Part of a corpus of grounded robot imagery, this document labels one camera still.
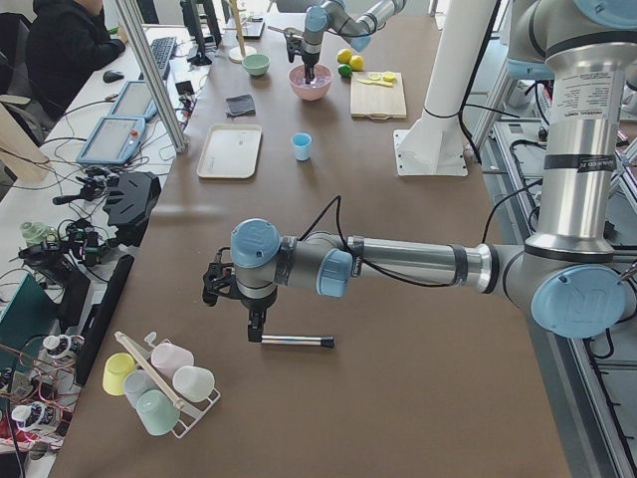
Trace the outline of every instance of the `white tray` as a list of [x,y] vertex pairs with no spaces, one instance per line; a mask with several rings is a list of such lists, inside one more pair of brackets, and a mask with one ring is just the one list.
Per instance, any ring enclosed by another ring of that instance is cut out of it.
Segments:
[[261,127],[258,124],[214,124],[201,151],[197,175],[245,179],[255,173]]

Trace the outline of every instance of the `white bottle cap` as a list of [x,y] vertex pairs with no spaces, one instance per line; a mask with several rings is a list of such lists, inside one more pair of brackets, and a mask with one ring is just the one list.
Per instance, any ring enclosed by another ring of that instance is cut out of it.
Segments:
[[11,412],[14,421],[25,421],[31,416],[31,407],[28,405],[18,405]]
[[48,351],[54,351],[60,344],[60,338],[57,336],[48,336],[42,341],[42,345]]

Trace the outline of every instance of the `blue joint cap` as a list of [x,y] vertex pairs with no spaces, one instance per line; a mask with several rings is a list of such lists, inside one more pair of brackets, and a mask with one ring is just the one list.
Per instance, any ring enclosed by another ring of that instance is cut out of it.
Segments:
[[351,274],[350,254],[331,249],[322,262],[317,275],[317,293],[321,296],[342,297],[347,290]]
[[553,80],[555,73],[545,63],[507,59],[509,76],[514,80]]
[[619,274],[595,264],[553,274],[531,301],[535,321],[569,339],[587,339],[617,323],[626,309],[626,283]]
[[617,30],[637,28],[635,0],[574,0],[577,8],[590,20]]
[[311,32],[322,32],[329,25],[329,17],[322,7],[312,7],[306,14],[306,30]]
[[349,42],[349,45],[351,45],[351,48],[353,48],[357,52],[362,52],[365,48],[367,48],[367,45],[369,45],[369,42],[371,42],[371,36],[365,35],[364,37],[352,38],[351,41]]
[[248,219],[230,235],[230,256],[235,266],[245,269],[267,264],[281,245],[277,228],[265,219]]

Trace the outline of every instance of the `green bowl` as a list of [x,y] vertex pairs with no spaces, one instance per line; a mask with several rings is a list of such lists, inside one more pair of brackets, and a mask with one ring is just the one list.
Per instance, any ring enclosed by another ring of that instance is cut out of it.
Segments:
[[242,62],[243,68],[246,69],[253,77],[261,77],[265,75],[268,71],[268,67],[270,66],[270,58],[267,55],[263,55],[261,53],[254,53],[252,55],[248,55],[243,59]]

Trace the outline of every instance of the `blue framed tablet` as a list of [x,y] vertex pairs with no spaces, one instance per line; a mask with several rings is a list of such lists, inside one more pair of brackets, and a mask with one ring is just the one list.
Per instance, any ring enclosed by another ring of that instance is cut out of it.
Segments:
[[128,162],[139,147],[146,130],[143,117],[103,117],[80,151],[79,164],[113,164]]
[[157,114],[157,106],[146,82],[126,82],[108,114],[111,117],[144,117]]

